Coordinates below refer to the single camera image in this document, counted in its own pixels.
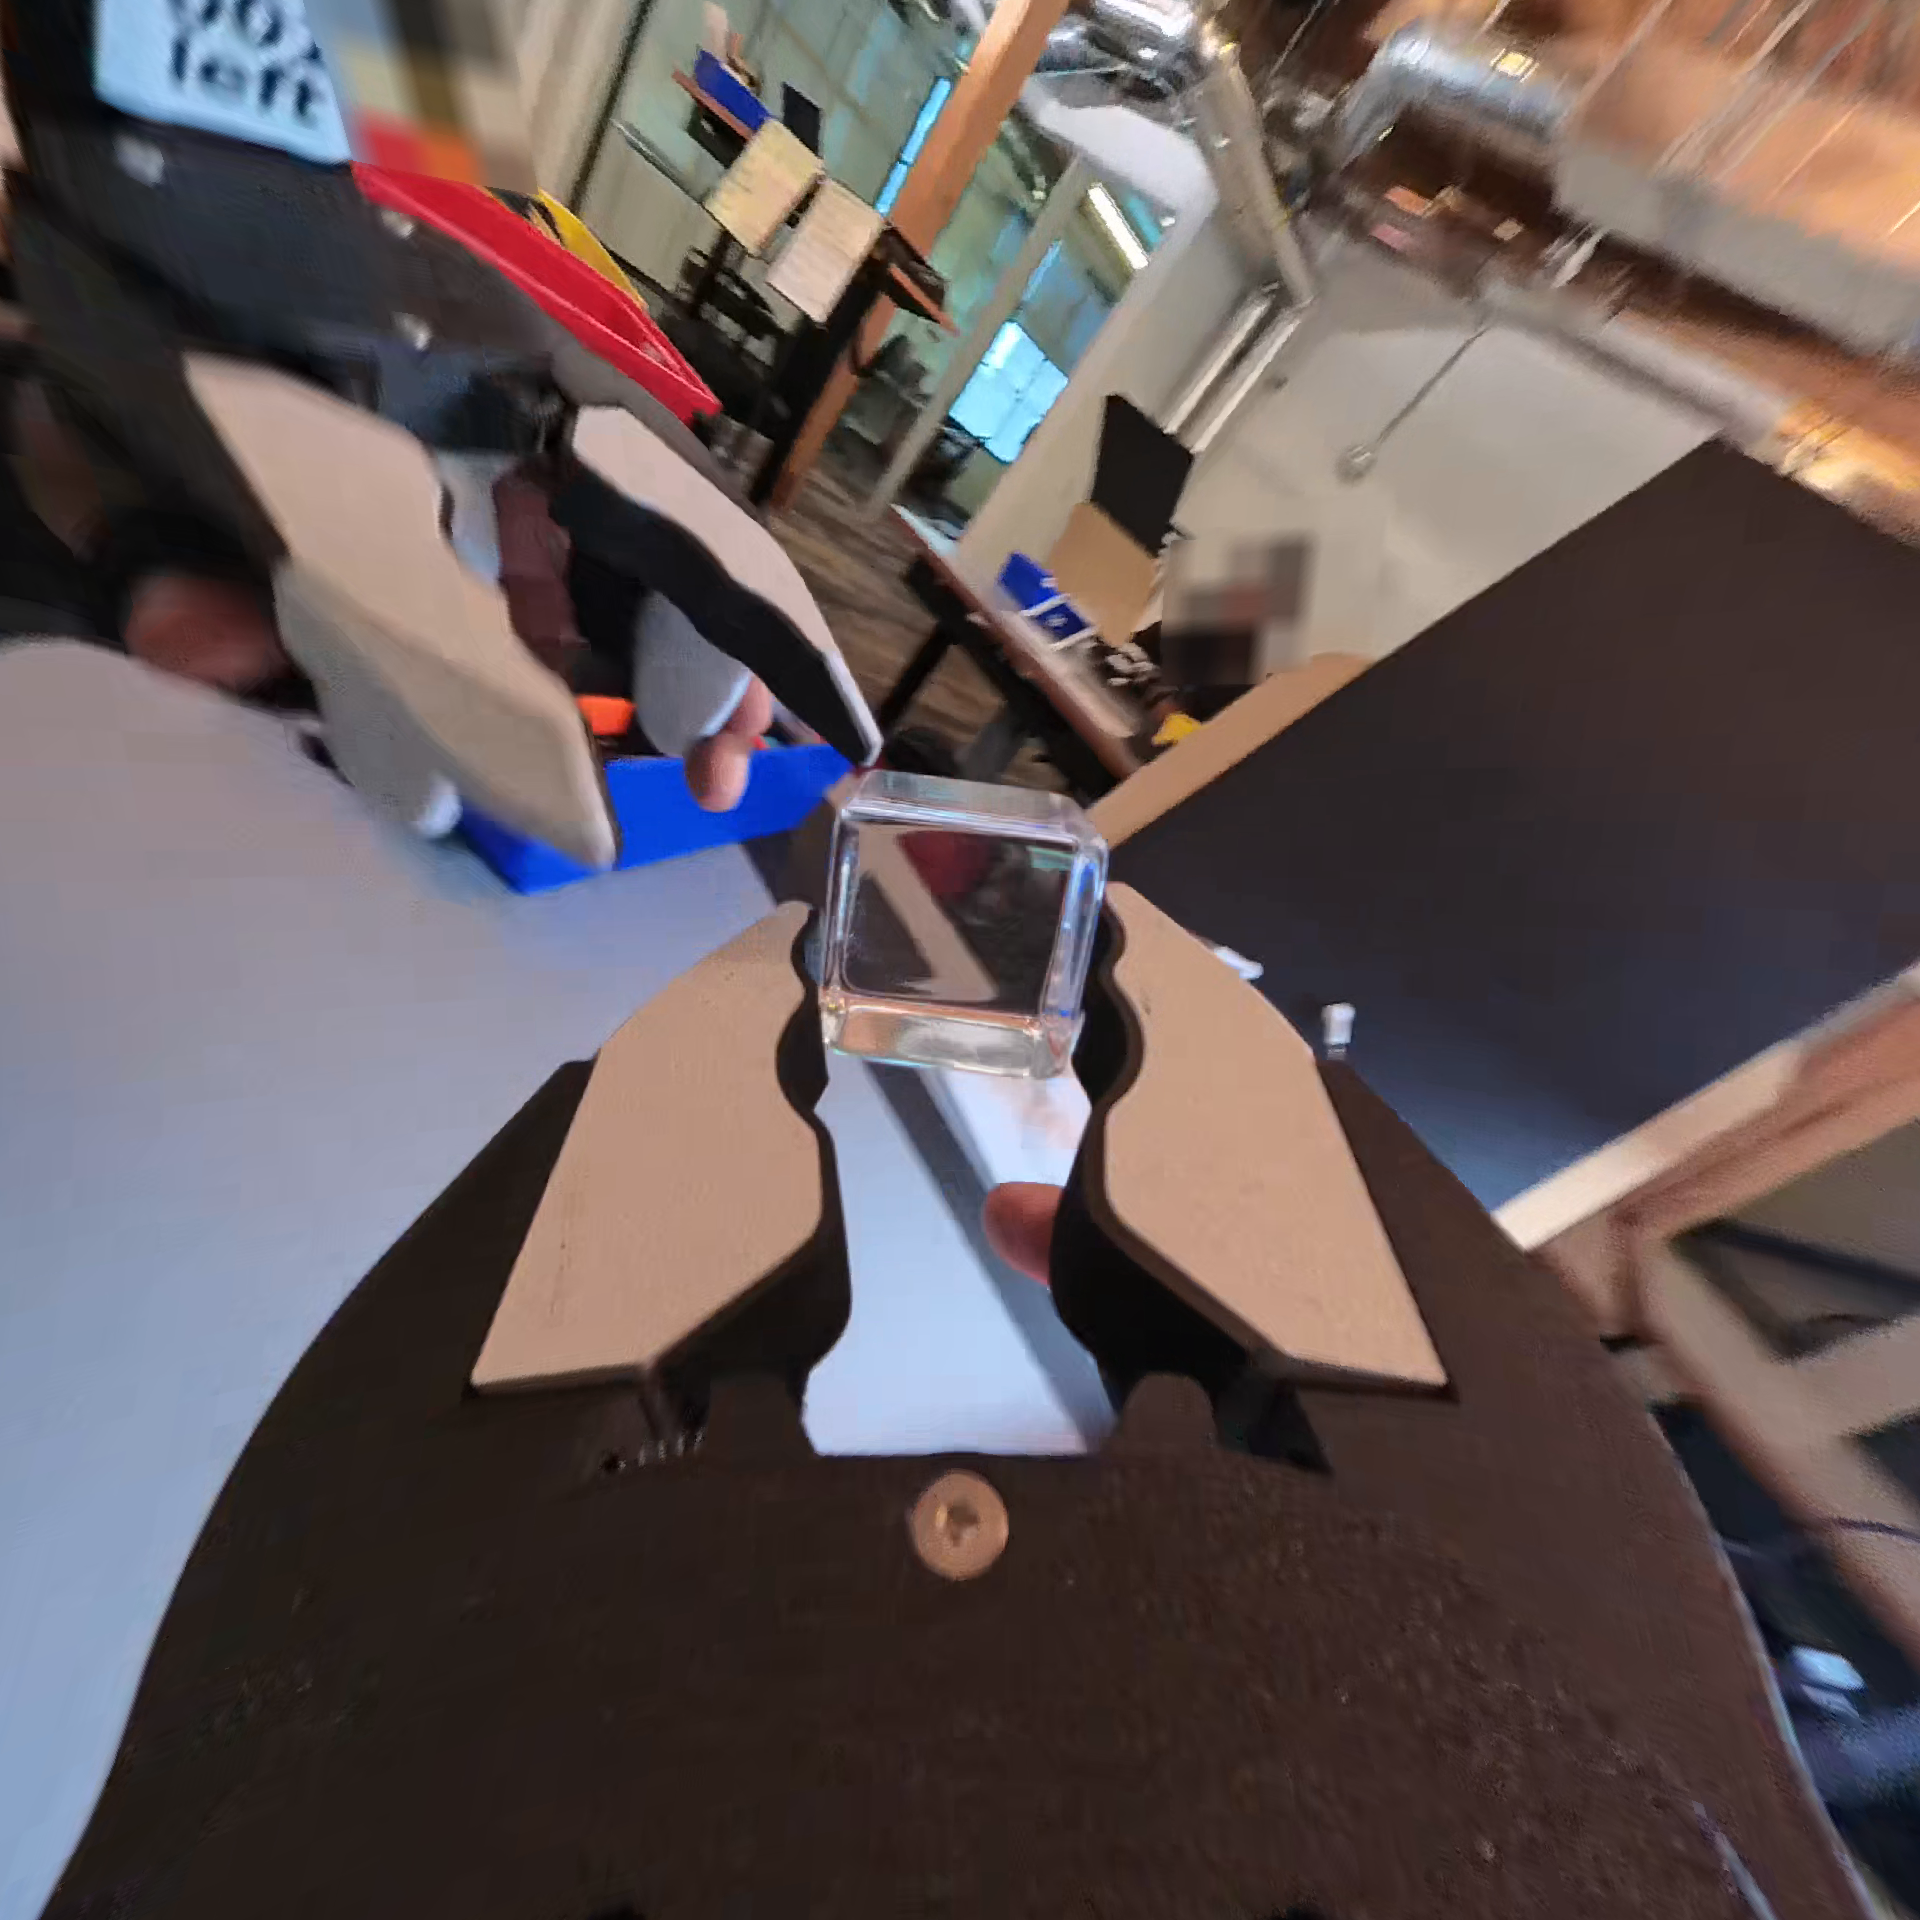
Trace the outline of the black panel board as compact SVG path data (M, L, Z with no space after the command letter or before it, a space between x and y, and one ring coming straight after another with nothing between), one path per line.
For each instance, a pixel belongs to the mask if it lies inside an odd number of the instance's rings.
M1110 878L1499 1209L1916 961L1916 543L1699 447Z

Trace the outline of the long background table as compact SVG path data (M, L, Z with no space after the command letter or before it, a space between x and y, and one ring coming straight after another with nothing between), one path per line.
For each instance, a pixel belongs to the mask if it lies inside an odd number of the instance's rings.
M889 518L912 550L902 585L931 621L878 705L889 750L948 658L964 658L987 681L995 710L964 746L954 750L961 776L1004 781L1022 759L1033 759L1069 798L1093 801L1148 765L1150 729L1139 704L1124 701L1081 654L1050 638L995 577L961 562L957 540L944 527L905 506L891 506Z

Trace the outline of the window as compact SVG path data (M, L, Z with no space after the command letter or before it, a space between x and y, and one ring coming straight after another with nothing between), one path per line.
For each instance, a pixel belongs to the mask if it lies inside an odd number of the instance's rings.
M1017 319L1002 321L952 402L947 423L1011 466L1068 380Z

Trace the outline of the blue plastic bin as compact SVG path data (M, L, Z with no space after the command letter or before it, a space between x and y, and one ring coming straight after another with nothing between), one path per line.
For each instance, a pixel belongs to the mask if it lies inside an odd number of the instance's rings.
M753 756L742 800L729 812L706 812L691 794L677 759L634 756L605 762L620 848L614 873L651 869L709 848L753 844L792 832L854 767L827 743L768 744ZM596 870L536 838L464 809L460 841L518 895L554 894Z

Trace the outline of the metal air duct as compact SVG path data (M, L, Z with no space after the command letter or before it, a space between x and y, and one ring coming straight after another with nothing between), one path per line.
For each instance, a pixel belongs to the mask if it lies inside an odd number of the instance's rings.
M1264 146L1226 5L1072 5L1037 74L1093 164L1178 215L1219 212L1258 282L1308 306L1314 274Z

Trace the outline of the wooden table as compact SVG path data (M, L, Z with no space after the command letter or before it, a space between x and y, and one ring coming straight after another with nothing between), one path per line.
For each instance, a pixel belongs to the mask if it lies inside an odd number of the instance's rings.
M1288 668L1245 689L1219 714L1165 744L1150 762L1121 778L1091 809L1091 821L1117 850L1141 829L1251 759L1268 741L1336 696L1373 663L1365 656L1325 654Z

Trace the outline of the black monitor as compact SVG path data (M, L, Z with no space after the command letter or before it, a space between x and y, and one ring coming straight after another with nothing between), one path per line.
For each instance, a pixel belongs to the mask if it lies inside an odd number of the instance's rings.
M1101 402L1088 505L1148 557L1172 530L1193 449L1121 393Z

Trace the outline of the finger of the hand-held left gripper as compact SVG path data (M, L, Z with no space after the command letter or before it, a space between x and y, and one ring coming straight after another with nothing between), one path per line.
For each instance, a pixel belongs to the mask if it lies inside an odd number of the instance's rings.
M562 530L584 634L630 639L640 729L684 754L758 684L852 765L881 751L825 613L705 447L614 404L585 404L562 453Z
M414 836L448 836L474 806L611 870L618 821L585 719L456 554L428 447L259 362L194 352L186 380L281 540L280 634L342 778Z

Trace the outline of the red plastic bin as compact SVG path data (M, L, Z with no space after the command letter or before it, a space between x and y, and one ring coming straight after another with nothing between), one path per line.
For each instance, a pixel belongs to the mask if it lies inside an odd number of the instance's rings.
M651 313L640 313L547 229L524 216L530 196L362 159L353 164L353 176L381 210L428 224L486 263L581 348L628 376L684 424L720 414L720 398Z

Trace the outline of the person's left hand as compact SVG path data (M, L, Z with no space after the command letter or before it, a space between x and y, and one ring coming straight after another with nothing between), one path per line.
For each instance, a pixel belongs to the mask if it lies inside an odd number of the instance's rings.
M448 540L468 557L497 557L521 644L574 689L589 689L602 668L589 663L571 598L569 537L538 478L501 454L448 454L442 486ZM317 708L281 644L269 588L220 530L145 502L112 511L93 553L115 562L112 617L130 658L273 710ZM714 730L688 744L688 790L706 812L741 801L771 722L772 696L750 678Z

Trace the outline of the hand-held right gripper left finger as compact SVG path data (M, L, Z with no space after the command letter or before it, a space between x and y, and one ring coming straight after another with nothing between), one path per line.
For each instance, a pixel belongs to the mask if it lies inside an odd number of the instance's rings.
M848 1324L812 909L782 903L596 1050L472 1388L803 1385Z

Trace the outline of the small blue box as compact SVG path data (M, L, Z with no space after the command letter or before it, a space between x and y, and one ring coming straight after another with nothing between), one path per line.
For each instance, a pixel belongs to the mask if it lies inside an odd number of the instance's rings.
M1000 588L1020 617L1057 639L1091 631L1088 614L1072 600L1057 576L1025 550L1012 550L1000 567Z

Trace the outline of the person's right hand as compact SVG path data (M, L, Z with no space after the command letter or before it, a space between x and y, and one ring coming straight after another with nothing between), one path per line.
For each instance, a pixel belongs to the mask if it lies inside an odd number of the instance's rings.
M1050 1286L1051 1238L1065 1188L1057 1183L1000 1183L981 1204L981 1230L996 1258Z

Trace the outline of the clear acrylic cube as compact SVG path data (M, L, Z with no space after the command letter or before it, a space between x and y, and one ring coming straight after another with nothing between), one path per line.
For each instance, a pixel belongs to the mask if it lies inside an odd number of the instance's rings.
M1106 838L1058 793L861 775L832 822L824 1042L874 1065L1060 1076L1106 876Z

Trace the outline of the wooden post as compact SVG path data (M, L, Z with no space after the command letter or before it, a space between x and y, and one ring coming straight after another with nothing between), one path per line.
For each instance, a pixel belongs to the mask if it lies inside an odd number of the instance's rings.
M931 120L885 215L886 232L827 321L818 324L818 343L808 349L803 373L784 384L786 421L754 476L753 505L780 510L792 501L848 408L858 381L870 370L899 308L948 321L944 301L922 286L915 269L929 268L931 247L948 225L1065 14L1068 2L1002 2L987 14L966 69Z

